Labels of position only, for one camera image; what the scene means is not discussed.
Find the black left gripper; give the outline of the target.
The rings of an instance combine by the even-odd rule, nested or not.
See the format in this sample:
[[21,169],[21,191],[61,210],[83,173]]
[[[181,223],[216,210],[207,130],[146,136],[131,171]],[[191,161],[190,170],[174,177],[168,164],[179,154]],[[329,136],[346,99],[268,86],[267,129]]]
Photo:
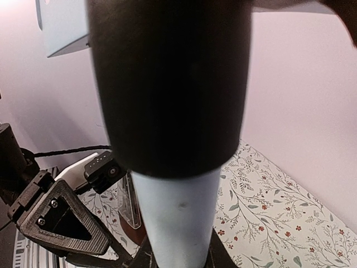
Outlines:
[[8,217],[29,240],[50,252],[103,255],[109,235],[66,181],[41,170],[10,206]]

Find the light blue music stand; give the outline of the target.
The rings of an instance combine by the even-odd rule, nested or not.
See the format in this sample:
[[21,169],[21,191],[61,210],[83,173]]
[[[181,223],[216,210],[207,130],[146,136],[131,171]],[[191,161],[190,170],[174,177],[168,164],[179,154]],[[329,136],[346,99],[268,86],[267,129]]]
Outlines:
[[204,267],[236,152],[255,8],[298,1],[37,1],[48,57],[91,49],[112,150],[159,267]]

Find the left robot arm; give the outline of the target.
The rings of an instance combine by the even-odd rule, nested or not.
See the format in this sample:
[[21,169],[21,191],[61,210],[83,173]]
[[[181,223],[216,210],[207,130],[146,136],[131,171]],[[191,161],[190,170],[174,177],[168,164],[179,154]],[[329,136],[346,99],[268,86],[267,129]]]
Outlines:
[[110,237],[68,183],[26,159],[9,123],[1,124],[1,199],[29,240],[61,257],[103,255]]

